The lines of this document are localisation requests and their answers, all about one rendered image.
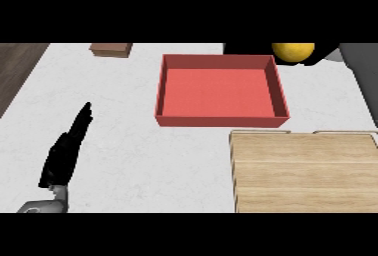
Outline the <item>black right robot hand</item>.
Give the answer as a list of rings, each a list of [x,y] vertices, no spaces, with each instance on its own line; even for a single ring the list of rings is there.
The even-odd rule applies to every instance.
[[[336,42],[317,42],[315,51],[309,58],[302,61],[305,66],[314,66],[323,60],[330,60],[334,62],[343,62],[343,55],[339,48],[340,44]],[[234,55],[272,55],[275,57],[275,63],[278,65],[296,66],[297,62],[284,61],[274,52],[272,44],[269,42],[263,43],[225,43],[224,53]]]

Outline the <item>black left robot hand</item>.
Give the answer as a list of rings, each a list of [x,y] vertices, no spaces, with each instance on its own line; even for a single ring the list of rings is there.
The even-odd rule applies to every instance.
[[[49,150],[39,181],[41,188],[69,185],[92,120],[92,103],[88,102],[77,114],[70,131],[61,134]]]

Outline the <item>yellow lemon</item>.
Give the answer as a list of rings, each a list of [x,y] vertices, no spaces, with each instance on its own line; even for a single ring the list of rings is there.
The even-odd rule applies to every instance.
[[[272,49],[277,57],[286,62],[294,63],[305,61],[314,51],[314,43],[274,43]]]

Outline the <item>red open box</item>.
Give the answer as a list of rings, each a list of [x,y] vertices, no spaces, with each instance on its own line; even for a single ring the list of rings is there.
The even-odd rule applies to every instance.
[[[166,127],[281,127],[290,111],[274,57],[166,54],[156,119]]]

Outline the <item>pale wooden tray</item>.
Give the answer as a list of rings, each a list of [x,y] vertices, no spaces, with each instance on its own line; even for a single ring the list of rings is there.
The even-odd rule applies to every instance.
[[[235,130],[235,211],[378,213],[378,131]]]

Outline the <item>small brown block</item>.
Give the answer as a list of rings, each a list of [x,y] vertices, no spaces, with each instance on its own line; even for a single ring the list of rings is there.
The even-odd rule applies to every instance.
[[[132,43],[94,43],[91,51],[95,56],[128,58],[132,46]]]

